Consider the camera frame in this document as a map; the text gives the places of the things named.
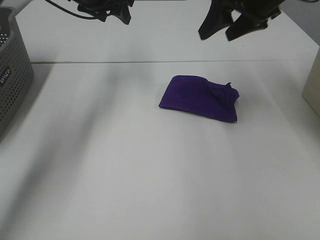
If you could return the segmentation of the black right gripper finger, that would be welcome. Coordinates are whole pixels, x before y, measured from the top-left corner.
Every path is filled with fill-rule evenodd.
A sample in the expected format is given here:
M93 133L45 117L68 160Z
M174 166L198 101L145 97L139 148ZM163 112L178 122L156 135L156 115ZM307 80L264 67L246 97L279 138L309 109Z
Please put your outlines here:
M198 29L201 40L207 40L212 35L224 28L230 28L225 32L228 40L235 40L242 36L240 28L232 18L233 10L241 9L240 0L212 0L209 11Z
M230 12L225 13L224 20L228 26L225 31L227 40L233 41L246 34L266 29L268 27L269 18L269 16L260 16L245 12L234 21Z

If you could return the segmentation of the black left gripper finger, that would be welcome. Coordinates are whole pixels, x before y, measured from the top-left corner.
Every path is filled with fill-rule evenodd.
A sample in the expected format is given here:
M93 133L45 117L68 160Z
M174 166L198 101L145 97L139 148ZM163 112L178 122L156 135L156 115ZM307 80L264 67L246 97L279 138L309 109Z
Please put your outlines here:
M107 17L111 15L111 11L93 11L84 9L82 12L89 15L85 17L86 20L99 20L101 22L105 22Z
M116 6L111 10L111 15L117 17L125 25L128 25L132 18L129 11L129 6L126 4Z

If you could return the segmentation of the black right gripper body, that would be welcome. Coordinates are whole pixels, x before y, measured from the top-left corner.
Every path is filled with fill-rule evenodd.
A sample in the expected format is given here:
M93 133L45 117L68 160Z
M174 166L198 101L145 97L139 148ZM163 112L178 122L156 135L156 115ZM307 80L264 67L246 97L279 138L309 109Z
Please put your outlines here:
M212 0L219 9L236 10L248 16L269 18L278 13L281 0Z

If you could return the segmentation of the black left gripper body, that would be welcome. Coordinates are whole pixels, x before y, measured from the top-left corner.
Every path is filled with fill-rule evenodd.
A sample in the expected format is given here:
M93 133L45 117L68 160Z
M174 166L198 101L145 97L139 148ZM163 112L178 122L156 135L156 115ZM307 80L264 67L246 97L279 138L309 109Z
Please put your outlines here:
M135 0L77 0L81 10L87 12L120 12L123 8L132 7Z

